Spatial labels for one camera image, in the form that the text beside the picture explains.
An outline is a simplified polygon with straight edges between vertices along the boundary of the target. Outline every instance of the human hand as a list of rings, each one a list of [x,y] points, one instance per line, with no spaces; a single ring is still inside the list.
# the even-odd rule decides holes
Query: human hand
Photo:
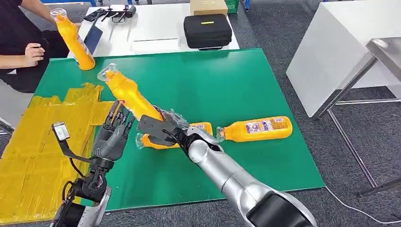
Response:
[[[30,43],[25,48],[24,65],[25,67],[33,67],[38,61],[43,60],[44,49],[40,44]]]

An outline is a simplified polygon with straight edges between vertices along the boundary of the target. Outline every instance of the white cable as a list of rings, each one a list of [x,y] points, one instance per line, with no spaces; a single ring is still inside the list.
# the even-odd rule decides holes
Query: white cable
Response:
[[[337,199],[342,205],[344,205],[345,207],[350,208],[350,209],[352,209],[352,210],[356,210],[356,211],[358,211],[359,213],[362,213],[362,214],[364,214],[364,215],[370,217],[371,219],[373,219],[374,221],[376,221],[376,222],[378,222],[378,223],[380,223],[380,224],[395,224],[395,223],[400,223],[400,222],[401,222],[401,220],[398,220],[398,221],[388,221],[388,222],[379,221],[379,220],[375,219],[374,217],[370,216],[369,214],[367,214],[367,213],[365,213],[365,212],[363,212],[363,211],[361,211],[361,210],[358,210],[358,209],[356,209],[356,208],[354,208],[354,207],[350,207],[350,206],[348,206],[347,204],[343,203],[334,193],[332,193],[332,192],[330,191],[330,189],[329,189],[327,186],[326,186],[326,189],[330,192],[330,194],[331,194],[332,196],[334,196],[334,198],[336,198],[336,199]]]

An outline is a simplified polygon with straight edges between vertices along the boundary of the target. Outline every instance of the floor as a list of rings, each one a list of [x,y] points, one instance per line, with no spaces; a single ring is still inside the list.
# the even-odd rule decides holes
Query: floor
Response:
[[[166,0],[155,0],[166,3]],[[391,190],[367,198],[355,193],[370,187],[356,161],[340,137],[329,116],[320,121],[308,118],[286,77],[286,69],[318,7],[319,0],[254,0],[251,10],[240,6],[237,15],[230,15],[233,30],[241,48],[262,48],[287,99],[298,126],[327,186],[345,203],[361,209],[379,220],[401,219],[401,191]],[[82,20],[88,5],[65,8],[73,22]],[[28,15],[41,28],[51,28]],[[354,89],[347,99],[393,97],[385,87]],[[401,128],[399,104],[375,104],[336,107],[333,111],[348,132],[355,148],[365,160],[378,183],[401,175]],[[8,138],[3,137],[0,145]],[[326,189],[292,192],[315,216],[322,227],[381,227],[368,217],[347,209]],[[17,225],[48,226],[49,222]],[[243,226],[227,201],[119,211],[104,216],[100,226],[117,227],[234,227]]]

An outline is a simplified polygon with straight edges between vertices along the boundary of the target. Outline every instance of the person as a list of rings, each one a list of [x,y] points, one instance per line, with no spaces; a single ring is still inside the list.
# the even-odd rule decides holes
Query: person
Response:
[[[33,93],[50,58],[65,58],[68,48],[58,31],[40,31],[19,6],[55,23],[39,0],[0,0],[0,79],[22,93]]]

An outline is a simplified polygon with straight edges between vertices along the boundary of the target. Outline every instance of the yellow tape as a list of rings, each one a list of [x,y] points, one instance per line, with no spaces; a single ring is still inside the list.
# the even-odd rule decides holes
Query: yellow tape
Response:
[[[56,96],[32,98],[0,161],[0,224],[49,220],[61,204],[62,187],[74,181],[71,167],[51,130],[65,122],[72,151],[89,157],[94,125],[104,122],[112,102],[99,102],[102,87],[71,88],[64,102]],[[74,161],[86,172],[88,164]]]

